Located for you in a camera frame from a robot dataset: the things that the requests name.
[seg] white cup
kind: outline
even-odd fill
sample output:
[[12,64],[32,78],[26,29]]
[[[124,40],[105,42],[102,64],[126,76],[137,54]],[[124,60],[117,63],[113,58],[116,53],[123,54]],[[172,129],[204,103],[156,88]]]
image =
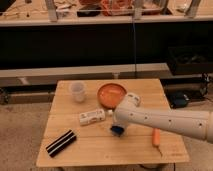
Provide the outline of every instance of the white cup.
[[83,102],[85,100],[85,84],[82,81],[73,81],[70,85],[72,98],[76,102]]

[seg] orange plate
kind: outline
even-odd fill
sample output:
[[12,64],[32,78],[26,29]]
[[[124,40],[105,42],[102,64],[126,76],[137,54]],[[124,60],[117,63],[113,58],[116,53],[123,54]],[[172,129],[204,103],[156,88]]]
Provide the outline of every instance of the orange plate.
[[121,102],[126,90],[119,84],[109,83],[98,90],[98,100],[106,108],[114,109]]

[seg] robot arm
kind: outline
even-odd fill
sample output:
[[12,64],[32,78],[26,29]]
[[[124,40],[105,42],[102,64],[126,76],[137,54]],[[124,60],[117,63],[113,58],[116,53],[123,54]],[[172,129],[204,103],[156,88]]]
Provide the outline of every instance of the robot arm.
[[139,103],[139,96],[128,93],[115,109],[113,126],[124,130],[128,123],[136,123],[213,143],[213,114],[210,112],[145,109],[137,107]]

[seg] carrot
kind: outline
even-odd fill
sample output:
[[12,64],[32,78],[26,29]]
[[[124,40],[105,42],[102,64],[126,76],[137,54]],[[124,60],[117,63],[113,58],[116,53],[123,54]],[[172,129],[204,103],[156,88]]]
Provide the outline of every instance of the carrot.
[[153,129],[153,134],[152,134],[152,145],[154,147],[159,147],[160,146],[160,130],[157,128]]

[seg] concrete floor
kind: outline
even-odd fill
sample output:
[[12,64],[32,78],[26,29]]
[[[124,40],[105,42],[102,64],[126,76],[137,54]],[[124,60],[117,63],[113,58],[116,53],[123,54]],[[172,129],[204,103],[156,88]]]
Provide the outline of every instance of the concrete floor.
[[[213,99],[213,89],[209,93]],[[44,133],[51,102],[0,105],[0,171],[54,171],[54,168],[37,168],[35,163]],[[187,110],[213,110],[206,100],[193,103]],[[176,164],[178,171],[213,171],[213,144],[184,137],[190,155],[189,163]],[[113,167],[65,168],[70,171],[142,171],[138,165]],[[173,164],[163,171],[173,170]]]

